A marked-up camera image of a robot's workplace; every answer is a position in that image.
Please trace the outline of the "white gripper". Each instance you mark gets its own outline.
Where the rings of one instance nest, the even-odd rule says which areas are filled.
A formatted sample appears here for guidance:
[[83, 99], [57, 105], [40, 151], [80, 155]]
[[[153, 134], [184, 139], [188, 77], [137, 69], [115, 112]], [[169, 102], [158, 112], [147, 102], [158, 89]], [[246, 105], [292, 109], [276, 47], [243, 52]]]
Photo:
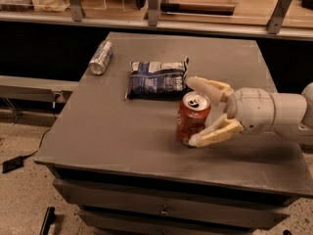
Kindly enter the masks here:
[[188, 141], [191, 147], [199, 148], [220, 143], [240, 132], [260, 134], [268, 130], [274, 120], [272, 97], [263, 89], [242, 88], [234, 92], [227, 83], [198, 76], [189, 76], [186, 84], [191, 89], [204, 93], [214, 106], [227, 102], [224, 108], [227, 115], [223, 114], [210, 126], [193, 134]]

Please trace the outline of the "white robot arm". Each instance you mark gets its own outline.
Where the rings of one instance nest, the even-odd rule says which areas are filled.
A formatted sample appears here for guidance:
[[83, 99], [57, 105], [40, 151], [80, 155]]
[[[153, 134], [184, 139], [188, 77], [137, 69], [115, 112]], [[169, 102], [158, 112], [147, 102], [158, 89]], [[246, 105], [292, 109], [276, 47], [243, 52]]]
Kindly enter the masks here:
[[192, 147], [220, 143], [237, 134], [265, 132], [300, 144], [313, 144], [313, 83], [300, 94], [249, 87], [235, 90], [227, 83], [198, 76], [188, 77], [186, 83], [207, 96], [214, 106], [225, 104], [221, 117], [191, 136], [188, 144]]

